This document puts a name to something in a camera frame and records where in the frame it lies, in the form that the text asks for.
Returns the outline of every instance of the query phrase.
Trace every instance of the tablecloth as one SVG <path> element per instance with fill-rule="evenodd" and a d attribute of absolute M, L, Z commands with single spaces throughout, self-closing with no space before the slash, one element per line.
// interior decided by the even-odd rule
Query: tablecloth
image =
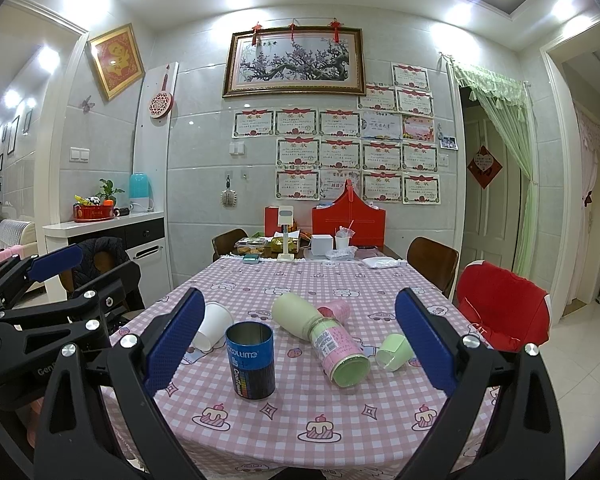
<path fill-rule="evenodd" d="M 433 388 L 417 357 L 397 372 L 382 370 L 373 355 L 390 333 L 401 333 L 394 316 L 398 291 L 410 286 L 433 314 L 445 316 L 459 333 L 476 333 L 440 291 L 408 265 L 370 269 L 361 262 L 256 265 L 221 258 L 157 301 L 111 338 L 140 334 L 150 320 L 170 312 L 189 287 L 217 301 L 236 321 L 260 320 L 274 331 L 276 390 L 263 400 L 245 400 L 233 390 L 224 340 L 211 352 L 189 348 L 171 384 L 155 402 L 186 452 L 205 472 L 271 471 L 281 466 L 321 469 L 327 478 L 390 480 L 413 455 L 435 423 L 446 396 Z M 331 384 L 309 343 L 271 319 L 276 297 L 294 292 L 315 306 L 349 301 L 346 323 L 372 360 L 362 383 Z M 115 394 L 105 388 L 106 406 L 118 437 L 134 454 Z M 489 389 L 456 468 L 475 457 L 496 396 Z M 311 438 L 318 428 L 322 440 Z"/>

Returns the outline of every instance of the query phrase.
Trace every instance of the white box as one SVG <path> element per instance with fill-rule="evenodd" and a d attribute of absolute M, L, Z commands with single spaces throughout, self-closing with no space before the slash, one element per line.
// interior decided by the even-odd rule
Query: white box
<path fill-rule="evenodd" d="M 313 256 L 324 256 L 331 249 L 333 249 L 333 236 L 311 235 L 311 254 Z"/>

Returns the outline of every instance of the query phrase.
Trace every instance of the framed red artwork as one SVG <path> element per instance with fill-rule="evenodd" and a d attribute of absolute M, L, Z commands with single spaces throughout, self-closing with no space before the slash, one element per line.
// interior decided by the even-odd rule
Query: framed red artwork
<path fill-rule="evenodd" d="M 89 40 L 89 52 L 107 101 L 144 75 L 131 23 Z"/>

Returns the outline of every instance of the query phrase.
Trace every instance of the brown wooden chair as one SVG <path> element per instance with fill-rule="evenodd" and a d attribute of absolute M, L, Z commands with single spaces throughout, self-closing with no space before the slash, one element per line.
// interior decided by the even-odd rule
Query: brown wooden chair
<path fill-rule="evenodd" d="M 419 236 L 409 245 L 407 262 L 449 297 L 458 265 L 458 251 Z"/>
<path fill-rule="evenodd" d="M 235 243 L 242 238 L 246 238 L 247 233 L 244 229 L 232 229 L 226 233 L 222 233 L 211 240 L 211 244 L 214 247 L 214 261 L 220 256 L 225 254 L 231 254 L 232 249 L 235 247 Z"/>

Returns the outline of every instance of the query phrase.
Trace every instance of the light green cup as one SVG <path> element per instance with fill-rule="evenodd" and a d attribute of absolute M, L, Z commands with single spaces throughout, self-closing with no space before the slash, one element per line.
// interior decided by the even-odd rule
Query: light green cup
<path fill-rule="evenodd" d="M 414 355 L 403 334 L 389 334 L 376 352 L 376 362 L 385 370 L 395 372 Z"/>

